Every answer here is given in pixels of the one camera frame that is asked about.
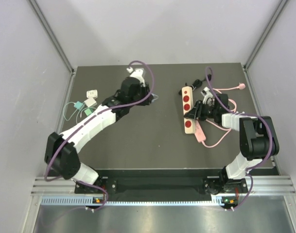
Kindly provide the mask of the pink power strip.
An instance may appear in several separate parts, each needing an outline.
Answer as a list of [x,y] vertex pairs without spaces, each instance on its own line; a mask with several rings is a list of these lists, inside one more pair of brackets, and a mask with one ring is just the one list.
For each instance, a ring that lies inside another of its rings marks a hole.
[[194,135],[195,135],[195,137],[196,137],[196,139],[197,139],[197,141],[199,143],[205,142],[206,136],[205,136],[204,131],[203,131],[203,129],[200,126],[198,121],[195,122],[195,133],[194,133]]

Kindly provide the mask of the beige red power strip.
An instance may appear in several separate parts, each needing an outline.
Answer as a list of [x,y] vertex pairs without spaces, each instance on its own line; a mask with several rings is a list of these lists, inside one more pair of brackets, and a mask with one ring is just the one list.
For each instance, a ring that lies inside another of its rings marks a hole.
[[[181,91],[182,91],[183,115],[185,115],[194,107],[192,88],[190,86],[185,86],[182,88]],[[194,119],[189,119],[184,117],[184,131],[186,134],[195,133]]]

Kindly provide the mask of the white square adapter plug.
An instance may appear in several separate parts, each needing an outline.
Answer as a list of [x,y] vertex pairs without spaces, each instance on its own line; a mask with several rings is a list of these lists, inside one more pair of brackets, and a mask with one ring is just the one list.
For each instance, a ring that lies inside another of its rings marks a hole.
[[98,90],[89,90],[86,92],[86,97],[87,99],[89,98],[93,98],[93,99],[96,99],[98,97]]

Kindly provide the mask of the white cube charger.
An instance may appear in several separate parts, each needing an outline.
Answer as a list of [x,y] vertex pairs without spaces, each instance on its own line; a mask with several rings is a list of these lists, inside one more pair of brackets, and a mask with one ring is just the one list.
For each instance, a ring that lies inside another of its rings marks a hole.
[[84,101],[86,107],[94,107],[97,105],[97,101],[94,98],[88,98]]

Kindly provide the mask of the green usb charger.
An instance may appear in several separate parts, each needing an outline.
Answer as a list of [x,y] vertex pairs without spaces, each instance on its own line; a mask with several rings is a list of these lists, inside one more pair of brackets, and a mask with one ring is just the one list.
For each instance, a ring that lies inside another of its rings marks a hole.
[[86,116],[89,116],[93,113],[93,108],[85,108],[84,113]]

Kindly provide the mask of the teal usb charger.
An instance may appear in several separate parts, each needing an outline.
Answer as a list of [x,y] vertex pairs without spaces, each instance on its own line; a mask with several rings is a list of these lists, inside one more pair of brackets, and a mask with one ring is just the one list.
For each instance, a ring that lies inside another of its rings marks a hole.
[[77,109],[77,110],[81,110],[83,107],[84,107],[84,103],[83,102],[80,102],[80,101],[77,101],[75,104],[74,104],[74,108]]

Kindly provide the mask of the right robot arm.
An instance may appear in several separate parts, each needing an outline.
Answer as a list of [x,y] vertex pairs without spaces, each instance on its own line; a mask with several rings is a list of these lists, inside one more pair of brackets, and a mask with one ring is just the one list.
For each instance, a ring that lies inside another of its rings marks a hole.
[[250,171],[279,152],[279,142],[271,117],[249,116],[229,109],[226,94],[218,93],[205,101],[191,104],[190,97],[182,98],[185,127],[213,119],[215,124],[227,131],[239,132],[240,152],[219,173],[219,180],[207,185],[207,190],[218,193],[230,192],[242,184]]

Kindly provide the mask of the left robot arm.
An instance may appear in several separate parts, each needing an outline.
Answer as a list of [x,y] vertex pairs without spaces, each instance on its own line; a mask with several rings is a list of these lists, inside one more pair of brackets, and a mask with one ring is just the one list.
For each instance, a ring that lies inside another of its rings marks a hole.
[[84,120],[62,133],[48,136],[44,161],[47,171],[53,169],[58,178],[85,183],[91,192],[102,188],[102,180],[93,168],[80,162],[78,153],[98,133],[127,115],[133,106],[152,103],[152,93],[141,69],[132,72],[113,96],[106,98]]

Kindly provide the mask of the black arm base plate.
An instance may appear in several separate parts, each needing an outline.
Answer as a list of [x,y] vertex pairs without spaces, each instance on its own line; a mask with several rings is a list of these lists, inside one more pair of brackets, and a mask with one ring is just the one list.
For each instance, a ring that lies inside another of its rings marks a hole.
[[244,179],[222,184],[219,177],[102,177],[94,185],[105,189],[110,196],[152,197],[162,194],[217,195],[247,192]]

